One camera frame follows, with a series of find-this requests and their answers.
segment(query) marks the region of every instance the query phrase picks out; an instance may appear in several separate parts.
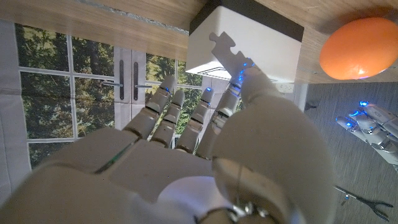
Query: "white box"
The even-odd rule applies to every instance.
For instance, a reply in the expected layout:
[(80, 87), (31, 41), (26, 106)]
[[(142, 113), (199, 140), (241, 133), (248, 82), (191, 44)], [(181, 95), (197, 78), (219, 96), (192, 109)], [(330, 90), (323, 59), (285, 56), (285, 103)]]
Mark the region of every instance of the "white box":
[(192, 20), (186, 71), (229, 80), (231, 75), (211, 53), (209, 34), (226, 32), (238, 51), (275, 83), (295, 80), (304, 28), (256, 1), (211, 0)]

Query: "metal tool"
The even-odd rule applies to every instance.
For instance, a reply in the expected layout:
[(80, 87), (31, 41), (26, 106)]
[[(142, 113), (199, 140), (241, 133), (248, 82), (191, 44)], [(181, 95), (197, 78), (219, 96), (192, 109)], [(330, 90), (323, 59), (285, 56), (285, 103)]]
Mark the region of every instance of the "metal tool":
[(355, 195), (355, 194), (353, 194), (353, 193), (351, 193), (351, 192), (349, 192), (349, 191), (347, 191), (347, 190), (345, 190), (345, 189), (342, 189), (342, 188), (339, 187), (339, 186), (335, 186), (335, 189), (336, 189), (336, 190), (339, 190), (339, 191), (341, 191), (341, 192), (343, 192), (344, 194), (346, 194), (346, 199), (349, 199), (349, 197), (347, 197), (347, 195), (348, 195), (348, 196), (350, 196), (350, 197), (355, 198), (356, 200), (359, 200), (360, 202), (364, 203), (365, 205), (371, 207), (371, 209), (373, 210), (373, 212), (374, 212), (378, 217), (380, 217), (380, 218), (384, 219), (385, 221), (389, 222), (388, 216), (387, 216), (384, 212), (378, 210), (376, 207), (377, 207), (378, 205), (384, 205), (384, 206), (393, 208), (393, 207), (394, 207), (393, 205), (391, 205), (391, 204), (389, 204), (389, 203), (386, 203), (386, 202), (376, 202), (376, 201), (366, 200), (365, 198), (362, 198), (362, 197), (360, 197), (360, 196), (358, 196), (358, 195)]

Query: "wooden shelf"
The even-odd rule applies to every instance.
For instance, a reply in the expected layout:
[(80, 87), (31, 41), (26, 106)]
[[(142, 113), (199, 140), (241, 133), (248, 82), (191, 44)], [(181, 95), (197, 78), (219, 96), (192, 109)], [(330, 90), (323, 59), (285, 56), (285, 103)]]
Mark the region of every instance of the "wooden shelf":
[[(326, 75), (319, 53), (330, 34), (343, 24), (369, 16), (394, 15), (398, 1), (388, 0), (257, 0), (305, 27), (297, 69), (297, 83), (398, 82), (398, 62), (365, 80), (341, 81)], [(189, 23), (205, 0), (93, 0), (163, 24), (189, 30)], [(3, 1), (0, 19), (53, 30), (84, 39), (169, 58), (185, 60), (188, 36), (73, 0)]]

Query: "white wall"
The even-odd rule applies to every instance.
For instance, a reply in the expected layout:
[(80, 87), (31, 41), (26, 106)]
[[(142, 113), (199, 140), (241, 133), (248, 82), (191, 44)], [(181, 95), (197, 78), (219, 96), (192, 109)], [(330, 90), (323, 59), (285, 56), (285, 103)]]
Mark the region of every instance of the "white wall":
[(0, 21), (0, 204), (30, 173), (15, 27)]

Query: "puzzle piece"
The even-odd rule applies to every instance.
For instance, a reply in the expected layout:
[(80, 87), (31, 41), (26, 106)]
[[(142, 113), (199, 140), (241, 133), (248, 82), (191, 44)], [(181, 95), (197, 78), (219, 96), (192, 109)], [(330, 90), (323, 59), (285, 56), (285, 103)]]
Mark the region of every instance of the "puzzle piece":
[(253, 67), (254, 62), (250, 58), (246, 58), (241, 51), (236, 55), (231, 52), (231, 47), (236, 46), (236, 44), (226, 32), (223, 32), (219, 37), (212, 32), (209, 39), (216, 42), (211, 53), (231, 75), (231, 80), (237, 79), (237, 82), (241, 83), (243, 71), (246, 68)]

